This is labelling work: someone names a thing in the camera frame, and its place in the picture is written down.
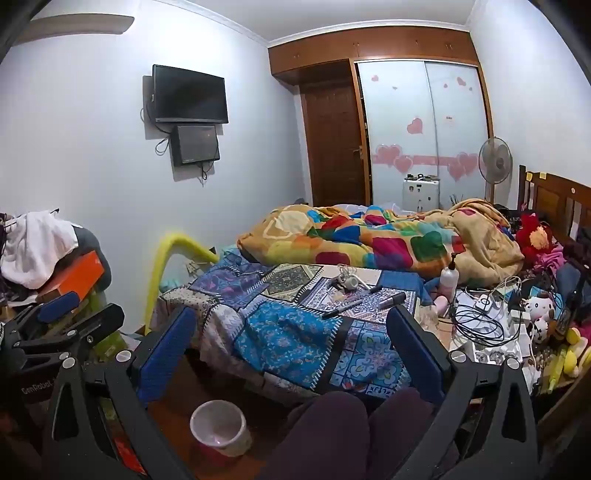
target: sliding wardrobe door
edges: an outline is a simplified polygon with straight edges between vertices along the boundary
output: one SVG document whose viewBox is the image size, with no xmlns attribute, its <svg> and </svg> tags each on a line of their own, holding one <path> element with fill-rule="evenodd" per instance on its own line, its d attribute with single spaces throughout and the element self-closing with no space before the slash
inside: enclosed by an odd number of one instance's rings
<svg viewBox="0 0 591 480">
<path fill-rule="evenodd" d="M 478 153 L 488 137 L 482 88 L 475 67 L 426 62 L 439 154 L 439 201 L 484 198 Z"/>
<path fill-rule="evenodd" d="M 373 203 L 402 206 L 408 174 L 437 175 L 433 106 L 422 61 L 358 63 L 371 152 Z"/>
</svg>

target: ceiling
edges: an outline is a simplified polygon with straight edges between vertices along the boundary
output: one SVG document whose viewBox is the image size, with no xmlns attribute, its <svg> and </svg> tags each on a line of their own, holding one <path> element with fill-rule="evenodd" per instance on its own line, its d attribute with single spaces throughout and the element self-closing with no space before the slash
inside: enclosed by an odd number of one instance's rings
<svg viewBox="0 0 591 480">
<path fill-rule="evenodd" d="M 475 0 L 189 0 L 267 41 L 350 22 L 427 20 L 464 25 Z"/>
</svg>

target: wooden cabinet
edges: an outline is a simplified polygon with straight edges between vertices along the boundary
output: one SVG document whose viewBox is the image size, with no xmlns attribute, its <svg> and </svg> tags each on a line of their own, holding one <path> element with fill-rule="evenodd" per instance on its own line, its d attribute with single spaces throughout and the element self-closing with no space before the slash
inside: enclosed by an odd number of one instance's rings
<svg viewBox="0 0 591 480">
<path fill-rule="evenodd" d="M 478 62 L 468 32 L 434 27 L 356 28 L 269 48 L 272 74 L 359 58 L 439 58 Z"/>
<path fill-rule="evenodd" d="M 373 27 L 355 30 L 357 57 L 419 56 L 416 27 Z"/>
<path fill-rule="evenodd" d="M 421 56 L 477 62 L 476 50 L 467 32 L 447 28 L 422 28 L 418 32 Z"/>
<path fill-rule="evenodd" d="M 281 73 L 308 65 L 357 57 L 352 30 L 344 30 L 269 48 L 271 72 Z"/>
</svg>

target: blue gripper pad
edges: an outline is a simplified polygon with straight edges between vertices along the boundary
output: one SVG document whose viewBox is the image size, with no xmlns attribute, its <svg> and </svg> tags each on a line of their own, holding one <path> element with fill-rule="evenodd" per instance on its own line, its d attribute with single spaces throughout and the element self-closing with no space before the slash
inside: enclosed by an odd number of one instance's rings
<svg viewBox="0 0 591 480">
<path fill-rule="evenodd" d="M 78 294 L 75 291 L 70 291 L 41 305 L 37 320 L 41 323 L 55 322 L 58 318 L 74 310 L 78 305 L 80 305 Z"/>
<path fill-rule="evenodd" d="M 390 309 L 386 330 L 421 398 L 440 406 L 444 382 L 451 374 L 447 351 L 437 337 L 425 332 L 404 306 Z"/>
<path fill-rule="evenodd" d="M 137 376 L 137 394 L 139 400 L 147 405 L 158 400 L 164 395 L 166 386 L 172 378 L 174 370 L 184 351 L 189 346 L 197 318 L 193 309 L 179 307 L 173 311 L 169 323 L 163 330 L 150 332 L 139 344 L 136 350 L 136 362 L 134 367 L 139 367 Z M 158 336 L 156 344 L 150 348 L 153 337 Z"/>
</svg>

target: fan stand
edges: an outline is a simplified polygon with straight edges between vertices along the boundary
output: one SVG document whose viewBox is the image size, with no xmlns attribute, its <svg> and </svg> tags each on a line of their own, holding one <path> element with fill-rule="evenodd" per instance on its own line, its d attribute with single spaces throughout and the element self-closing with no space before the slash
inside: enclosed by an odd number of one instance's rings
<svg viewBox="0 0 591 480">
<path fill-rule="evenodd" d="M 495 184 L 486 181 L 485 200 L 491 205 L 495 204 Z"/>
</svg>

